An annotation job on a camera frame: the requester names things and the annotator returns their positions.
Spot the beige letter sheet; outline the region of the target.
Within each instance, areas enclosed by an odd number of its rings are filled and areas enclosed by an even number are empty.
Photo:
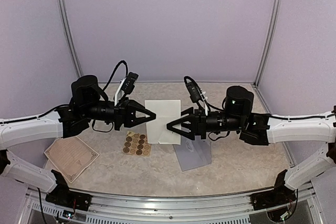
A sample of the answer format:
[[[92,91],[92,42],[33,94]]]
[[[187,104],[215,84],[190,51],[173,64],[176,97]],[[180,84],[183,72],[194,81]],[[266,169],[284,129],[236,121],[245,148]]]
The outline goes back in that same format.
[[[181,136],[166,125],[181,116],[180,100],[145,100],[145,108],[156,114],[156,119],[146,123],[149,144],[180,145]]]

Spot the grey envelope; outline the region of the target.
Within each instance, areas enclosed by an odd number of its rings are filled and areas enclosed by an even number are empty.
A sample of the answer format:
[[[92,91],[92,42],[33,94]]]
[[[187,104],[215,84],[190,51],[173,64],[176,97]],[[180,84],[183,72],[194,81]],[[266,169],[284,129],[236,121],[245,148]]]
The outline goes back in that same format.
[[[196,169],[212,163],[212,147],[199,136],[195,140],[181,137],[180,145],[173,145],[181,171]]]

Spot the ornate bordered letter sheet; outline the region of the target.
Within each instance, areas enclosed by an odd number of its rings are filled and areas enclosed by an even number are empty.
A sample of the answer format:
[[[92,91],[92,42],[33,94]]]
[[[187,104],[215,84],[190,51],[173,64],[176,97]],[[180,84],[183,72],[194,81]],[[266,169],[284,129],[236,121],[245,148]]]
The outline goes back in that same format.
[[[77,136],[56,139],[44,154],[70,184],[100,156]]]

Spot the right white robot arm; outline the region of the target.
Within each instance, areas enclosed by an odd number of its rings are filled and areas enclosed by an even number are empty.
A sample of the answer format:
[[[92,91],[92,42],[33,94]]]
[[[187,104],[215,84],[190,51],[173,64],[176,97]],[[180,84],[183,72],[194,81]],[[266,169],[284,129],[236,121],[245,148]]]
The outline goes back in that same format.
[[[211,133],[235,131],[240,140],[256,146],[291,141],[324,143],[299,165],[278,174],[268,199],[273,205],[279,205],[288,198],[290,191],[335,167],[335,111],[304,116],[260,114],[252,112],[253,101],[252,92],[241,86],[231,86],[221,110],[189,108],[166,128],[190,140],[197,136],[205,139]]]

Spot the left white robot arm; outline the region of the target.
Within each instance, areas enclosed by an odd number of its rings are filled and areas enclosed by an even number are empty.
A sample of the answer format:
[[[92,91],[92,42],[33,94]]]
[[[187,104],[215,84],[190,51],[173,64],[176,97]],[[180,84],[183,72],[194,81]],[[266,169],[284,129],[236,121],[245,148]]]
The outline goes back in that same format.
[[[1,175],[39,188],[66,206],[73,201],[63,175],[39,168],[9,151],[9,147],[48,138],[74,137],[89,128],[92,120],[112,124],[116,131],[155,120],[155,113],[127,95],[138,78],[129,73],[120,83],[114,100],[110,101],[99,87],[94,75],[80,77],[71,84],[69,104],[31,117],[1,120]]]

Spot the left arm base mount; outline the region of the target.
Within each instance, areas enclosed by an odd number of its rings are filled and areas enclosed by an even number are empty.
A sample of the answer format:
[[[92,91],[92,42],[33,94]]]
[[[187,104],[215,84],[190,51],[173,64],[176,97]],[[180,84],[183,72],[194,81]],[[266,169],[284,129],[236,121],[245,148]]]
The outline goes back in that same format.
[[[72,191],[68,187],[58,185],[52,192],[47,193],[45,200],[73,210],[88,211],[91,195]]]

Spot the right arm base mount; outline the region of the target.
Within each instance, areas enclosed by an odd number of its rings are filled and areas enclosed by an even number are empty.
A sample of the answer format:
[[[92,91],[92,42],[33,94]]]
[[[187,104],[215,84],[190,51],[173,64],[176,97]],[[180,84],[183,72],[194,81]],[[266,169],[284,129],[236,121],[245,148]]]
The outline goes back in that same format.
[[[280,206],[290,203],[291,201],[296,201],[296,199],[296,191],[284,185],[261,193],[254,193],[250,196],[254,210]]]

